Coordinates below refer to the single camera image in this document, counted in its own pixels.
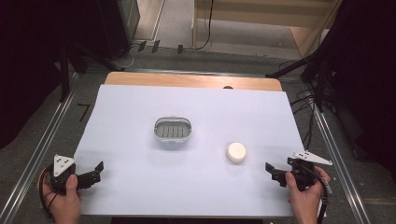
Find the black stand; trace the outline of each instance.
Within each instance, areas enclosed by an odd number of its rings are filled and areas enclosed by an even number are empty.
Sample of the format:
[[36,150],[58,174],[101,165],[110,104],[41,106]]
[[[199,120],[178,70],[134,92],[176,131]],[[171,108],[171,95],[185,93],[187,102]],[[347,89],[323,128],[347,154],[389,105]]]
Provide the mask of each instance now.
[[87,72],[88,66],[84,62],[83,58],[78,54],[79,52],[93,58],[104,67],[108,68],[110,71],[120,71],[112,63],[109,63],[104,58],[83,47],[82,45],[78,43],[67,43],[66,41],[63,41],[61,46],[62,95],[60,102],[63,102],[70,92],[68,62],[72,64],[76,72],[84,74]]
[[62,95],[60,102],[64,99],[70,92],[69,84],[69,69],[68,62],[72,64],[75,71],[78,73],[86,73],[88,65],[84,62],[84,59],[80,56],[80,53],[87,55],[104,67],[108,68],[110,71],[120,71],[112,63],[106,61],[101,56],[97,55],[90,49],[85,48],[83,45],[79,44],[73,39],[73,29],[67,25],[69,14],[73,11],[68,4],[63,5],[62,1],[51,2],[51,8],[54,10],[50,13],[49,20],[52,23],[53,32],[58,34],[60,39],[60,62],[61,62],[61,86]]
[[340,53],[345,42],[343,39],[345,39],[345,36],[350,33],[348,31],[350,27],[348,27],[344,21],[346,21],[348,16],[352,14],[351,12],[355,7],[356,3],[346,4],[343,2],[341,4],[332,28],[315,52],[278,72],[265,76],[279,78],[303,65],[306,65],[305,70],[301,74],[301,80],[304,83],[309,83],[312,82],[316,75],[318,75],[318,83],[314,89],[314,102],[319,111],[322,112],[321,102],[323,100],[326,77],[331,75],[332,63],[335,59],[335,55]]

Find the cable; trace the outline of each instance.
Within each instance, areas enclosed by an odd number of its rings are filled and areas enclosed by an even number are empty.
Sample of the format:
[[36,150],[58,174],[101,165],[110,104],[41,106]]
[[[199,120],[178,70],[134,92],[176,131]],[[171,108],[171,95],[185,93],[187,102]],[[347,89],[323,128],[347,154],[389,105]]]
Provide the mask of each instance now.
[[311,105],[311,103],[305,103],[303,105],[301,105],[297,110],[293,111],[293,115],[297,114],[298,112],[306,109],[307,107],[309,107]]
[[[205,5],[205,2],[206,2],[206,1],[204,1],[204,9],[205,9],[205,13],[206,13],[206,5]],[[205,26],[206,32],[209,34],[209,30],[207,29],[207,26],[206,26],[206,17],[204,17],[204,26]],[[208,49],[211,49],[211,48],[212,48],[212,41],[209,40],[209,43],[210,43],[210,47],[209,47]]]
[[314,95],[307,95],[304,98],[299,98],[298,100],[290,102],[290,105],[295,105],[296,103],[299,103],[299,102],[301,102],[301,101],[303,101],[303,100],[305,100],[307,98],[313,98],[313,97],[314,97]]
[[212,5],[210,6],[210,15],[209,15],[209,34],[208,34],[208,36],[207,36],[207,40],[206,40],[205,44],[204,44],[203,46],[201,46],[200,48],[198,48],[198,49],[203,49],[203,48],[207,45],[207,42],[209,42],[209,39],[210,39],[210,24],[212,23],[213,2],[214,2],[214,0],[212,0]]
[[41,173],[40,179],[39,179],[39,183],[38,183],[38,194],[40,196],[40,202],[42,205],[42,209],[46,215],[46,217],[48,219],[52,218],[52,214],[50,213],[50,208],[46,206],[46,201],[44,199],[44,192],[43,192],[43,181],[44,181],[44,177],[46,176],[46,174],[50,171],[50,169],[52,168],[53,164],[51,164],[50,166],[48,166],[46,169],[44,169],[43,173]]
[[60,190],[61,190],[61,189],[58,189],[58,190],[56,191],[56,193],[55,193],[55,196],[53,196],[53,198],[50,200],[50,202],[49,202],[49,211],[50,211],[50,205],[52,204],[53,200],[55,200],[56,196],[58,196]]
[[301,93],[303,93],[303,92],[305,92],[305,91],[299,91],[299,92],[297,92],[297,98],[299,98],[299,99],[302,99],[301,97],[300,97],[300,94]]
[[[129,48],[132,48],[132,47],[139,47],[139,45],[133,43],[133,44],[131,44],[131,46],[130,46]],[[122,58],[122,56],[123,56],[124,54],[125,54],[125,52],[123,52],[118,58],[113,59],[113,60],[109,60],[109,62],[113,62],[113,61],[116,61],[116,60]]]
[[306,149],[309,149],[309,145],[311,144],[311,139],[312,139],[312,128],[313,128],[313,124],[314,124],[314,111],[315,111],[315,103],[312,102],[312,113],[311,113],[311,117],[309,119],[309,128],[308,128],[308,132],[305,135],[305,138],[303,140],[303,143],[305,143],[306,138],[308,137],[308,143],[306,144]]
[[121,68],[130,67],[134,63],[134,56],[132,55],[132,50],[137,48],[137,47],[138,47],[138,45],[132,45],[131,46],[131,49],[129,50],[129,55],[131,56],[132,61],[128,65],[121,65],[119,63],[116,63],[115,61],[111,61],[111,62],[114,63],[115,65],[117,65],[118,67],[121,67]]
[[280,63],[280,64],[277,66],[277,69],[280,71],[280,70],[281,70],[280,67],[281,67],[283,64],[285,64],[285,63],[295,63],[295,62],[297,62],[297,61],[295,61],[295,60],[285,61],[285,62],[283,62],[283,63]]
[[326,211],[326,207],[327,207],[327,203],[328,203],[328,199],[329,199],[329,192],[327,191],[327,189],[329,188],[329,184],[327,182],[325,184],[324,181],[320,178],[320,176],[318,176],[317,174],[315,174],[315,172],[312,172],[308,168],[301,166],[301,165],[298,165],[298,167],[305,169],[307,172],[309,172],[311,175],[313,175],[319,181],[321,186],[323,187],[323,196],[321,198],[322,205],[320,207],[319,214],[318,214],[318,224],[321,224],[323,221],[324,213]]

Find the table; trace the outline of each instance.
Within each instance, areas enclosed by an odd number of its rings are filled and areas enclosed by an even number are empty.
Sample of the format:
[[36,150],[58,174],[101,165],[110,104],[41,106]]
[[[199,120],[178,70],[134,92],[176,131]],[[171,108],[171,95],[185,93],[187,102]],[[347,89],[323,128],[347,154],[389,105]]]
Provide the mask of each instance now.
[[181,75],[164,73],[112,72],[105,81],[107,85],[168,86],[224,88],[238,90],[282,91],[280,82],[274,78],[215,77],[203,75]]
[[[341,0],[215,0],[212,20],[290,26],[302,57],[316,49],[324,29],[332,26]],[[209,19],[210,0],[194,1],[192,43],[197,19]]]
[[[224,86],[235,90],[216,89]],[[164,145],[154,138],[153,124],[175,111],[191,121],[191,138]],[[247,147],[239,165],[225,156],[236,140]],[[111,73],[75,154],[77,173],[105,162],[102,182],[83,192],[82,214],[290,217],[288,190],[264,166],[269,161],[289,169],[287,157],[301,150],[286,93],[275,79]]]

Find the metal rail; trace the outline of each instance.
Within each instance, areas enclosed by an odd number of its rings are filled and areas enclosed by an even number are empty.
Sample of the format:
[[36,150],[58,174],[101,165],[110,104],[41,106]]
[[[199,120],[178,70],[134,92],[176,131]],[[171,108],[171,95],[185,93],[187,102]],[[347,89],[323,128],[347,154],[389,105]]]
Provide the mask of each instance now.
[[35,174],[37,173],[38,168],[43,161],[48,148],[50,147],[50,143],[56,134],[62,119],[64,118],[64,114],[70,106],[70,102],[73,100],[76,86],[79,83],[79,75],[77,73],[72,76],[71,82],[72,89],[69,95],[66,97],[63,103],[59,103],[52,119],[49,122],[49,125],[47,126],[46,131],[44,131],[44,134],[35,148],[32,157],[27,163],[17,184],[14,186],[14,189],[11,191],[8,201],[3,208],[2,213],[0,214],[0,223],[7,224],[12,222],[12,219],[15,217],[24,196],[31,186],[35,178]]
[[323,135],[326,147],[329,150],[332,162],[335,167],[335,171],[340,178],[340,182],[344,188],[347,200],[349,201],[353,215],[355,216],[356,222],[359,224],[370,224],[370,218],[368,217],[361,196],[352,181],[349,171],[342,159],[340,151],[335,144],[332,132],[330,131],[329,125],[327,124],[325,115],[321,113],[317,107],[315,107],[315,115],[318,122],[319,129]]

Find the finger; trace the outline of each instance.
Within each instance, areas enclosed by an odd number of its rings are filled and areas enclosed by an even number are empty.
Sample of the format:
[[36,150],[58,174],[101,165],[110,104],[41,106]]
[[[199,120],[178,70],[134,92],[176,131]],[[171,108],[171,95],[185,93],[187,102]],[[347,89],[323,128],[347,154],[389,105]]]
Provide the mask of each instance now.
[[308,190],[310,192],[315,192],[316,194],[320,195],[321,192],[323,191],[323,187],[320,184],[320,182],[317,181],[313,186],[309,187]]
[[55,198],[56,196],[57,196],[57,194],[56,194],[56,193],[53,193],[53,192],[51,192],[51,193],[45,195],[44,198],[46,199],[47,205],[50,205],[50,203],[53,202],[53,200],[54,200],[54,198]]
[[290,193],[293,194],[295,192],[298,192],[298,188],[297,188],[297,183],[296,183],[296,179],[294,178],[294,175],[290,172],[287,172],[285,174],[286,176],[286,183],[289,186],[290,189]]
[[[43,195],[48,195],[48,194],[52,193],[51,186],[47,184],[48,175],[49,174],[46,173],[43,178]],[[38,190],[40,190],[40,179],[38,179],[36,187]]]
[[78,185],[77,176],[70,175],[66,181],[66,197],[77,195],[77,185]]
[[79,201],[81,202],[81,193],[79,191],[77,191],[77,196],[79,198]]
[[326,180],[327,182],[330,182],[330,176],[326,174],[326,172],[322,168],[315,166],[315,172],[318,173],[320,178]]
[[35,187],[36,187],[37,189],[40,189],[40,178],[41,178],[41,176],[43,175],[44,171],[45,171],[45,169],[43,169],[43,170],[40,172],[40,175],[38,176],[37,184],[35,185]]

